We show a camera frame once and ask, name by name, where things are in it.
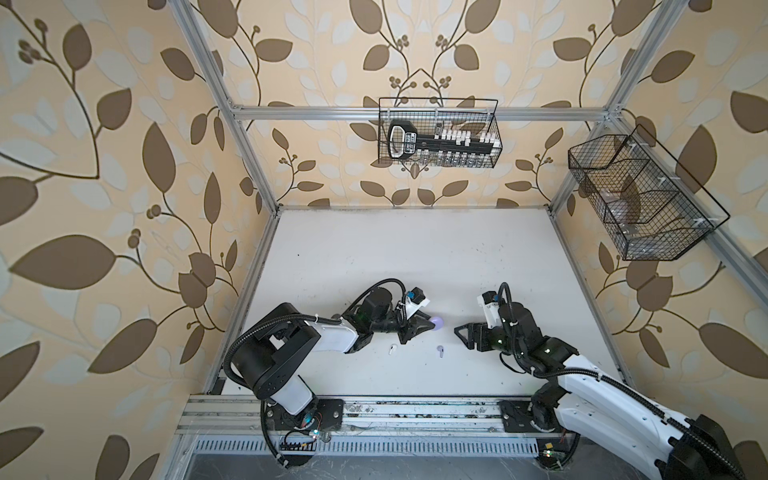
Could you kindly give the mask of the black tool with white bits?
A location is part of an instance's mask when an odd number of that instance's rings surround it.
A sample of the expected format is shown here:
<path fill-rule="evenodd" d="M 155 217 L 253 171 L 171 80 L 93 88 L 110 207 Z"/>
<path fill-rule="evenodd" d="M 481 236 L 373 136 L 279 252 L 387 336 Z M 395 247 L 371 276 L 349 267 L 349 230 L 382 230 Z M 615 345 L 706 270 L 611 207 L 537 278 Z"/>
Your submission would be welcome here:
<path fill-rule="evenodd" d="M 412 156 L 421 159 L 448 158 L 448 154 L 462 158 L 488 157 L 500 154 L 501 140 L 493 132 L 474 136 L 469 130 L 445 129 L 435 125 L 421 133 L 412 122 L 395 120 L 385 135 L 386 151 L 390 158 L 406 160 Z"/>

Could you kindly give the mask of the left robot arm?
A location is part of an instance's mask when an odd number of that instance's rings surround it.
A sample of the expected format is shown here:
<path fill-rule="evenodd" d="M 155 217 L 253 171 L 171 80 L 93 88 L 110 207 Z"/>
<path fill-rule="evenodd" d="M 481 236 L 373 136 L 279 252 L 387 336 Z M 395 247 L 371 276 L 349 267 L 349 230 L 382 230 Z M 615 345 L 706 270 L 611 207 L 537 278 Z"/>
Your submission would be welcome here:
<path fill-rule="evenodd" d="M 275 307 L 228 347 L 222 370 L 235 384 L 267 404 L 303 421 L 319 418 L 319 400 L 298 370 L 313 352 L 356 353 L 377 333 L 394 334 L 401 345 L 443 326 L 422 308 L 422 289 L 396 278 L 378 281 L 332 318 L 299 312 L 291 303 Z"/>

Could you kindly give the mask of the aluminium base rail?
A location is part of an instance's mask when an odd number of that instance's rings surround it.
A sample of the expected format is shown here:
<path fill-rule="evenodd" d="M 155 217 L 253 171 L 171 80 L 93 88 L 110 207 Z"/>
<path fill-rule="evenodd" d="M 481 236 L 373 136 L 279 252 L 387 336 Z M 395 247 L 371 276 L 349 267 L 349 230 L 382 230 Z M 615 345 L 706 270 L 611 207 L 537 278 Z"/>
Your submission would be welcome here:
<path fill-rule="evenodd" d="M 341 428 L 347 436 L 507 436 L 559 437 L 505 433 L 498 402 L 527 397 L 338 397 L 345 402 Z M 262 403 L 245 396 L 194 396 L 176 428 L 182 434 L 252 435 L 266 425 Z"/>

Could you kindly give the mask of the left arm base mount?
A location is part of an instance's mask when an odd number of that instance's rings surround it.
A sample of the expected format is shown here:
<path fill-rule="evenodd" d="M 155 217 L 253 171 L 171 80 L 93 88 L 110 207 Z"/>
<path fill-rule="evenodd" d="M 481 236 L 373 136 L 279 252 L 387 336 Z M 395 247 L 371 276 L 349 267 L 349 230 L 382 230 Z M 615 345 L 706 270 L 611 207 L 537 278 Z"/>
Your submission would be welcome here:
<path fill-rule="evenodd" d="M 336 431 L 341 428 L 345 402 L 336 398 L 315 398 L 302 411 L 290 414 L 277 403 L 262 403 L 267 427 L 275 431 Z"/>

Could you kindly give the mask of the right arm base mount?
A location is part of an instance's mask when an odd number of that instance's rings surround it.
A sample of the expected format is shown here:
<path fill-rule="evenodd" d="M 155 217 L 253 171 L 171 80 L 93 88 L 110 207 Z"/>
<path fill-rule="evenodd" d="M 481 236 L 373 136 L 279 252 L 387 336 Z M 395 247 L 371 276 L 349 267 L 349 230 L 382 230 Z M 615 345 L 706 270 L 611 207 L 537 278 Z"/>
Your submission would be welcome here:
<path fill-rule="evenodd" d="M 562 435 L 567 432 L 557 420 L 555 409 L 531 399 L 498 402 L 505 433 Z"/>

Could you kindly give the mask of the purple round charging case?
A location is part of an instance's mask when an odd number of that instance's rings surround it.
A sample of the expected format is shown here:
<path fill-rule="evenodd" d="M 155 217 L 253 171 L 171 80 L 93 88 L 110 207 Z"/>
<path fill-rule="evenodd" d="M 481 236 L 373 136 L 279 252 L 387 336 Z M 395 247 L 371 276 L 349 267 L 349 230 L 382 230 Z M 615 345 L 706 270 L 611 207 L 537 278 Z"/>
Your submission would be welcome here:
<path fill-rule="evenodd" d="M 435 330 L 440 330 L 444 327 L 444 320 L 441 317 L 431 317 L 430 322 L 434 325 Z"/>

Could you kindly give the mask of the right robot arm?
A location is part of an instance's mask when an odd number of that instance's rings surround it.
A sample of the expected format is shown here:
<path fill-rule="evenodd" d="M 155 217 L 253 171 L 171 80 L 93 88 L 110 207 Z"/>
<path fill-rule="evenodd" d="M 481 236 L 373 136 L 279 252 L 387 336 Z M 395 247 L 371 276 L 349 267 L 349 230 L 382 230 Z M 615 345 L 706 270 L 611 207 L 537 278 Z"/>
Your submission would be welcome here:
<path fill-rule="evenodd" d="M 455 328 L 470 350 L 498 352 L 502 364 L 542 386 L 526 418 L 536 430 L 558 428 L 598 444 L 649 479 L 743 479 L 724 429 L 691 419 L 605 373 L 567 342 L 545 335 L 513 301 L 507 283 L 477 298 L 484 321 Z"/>

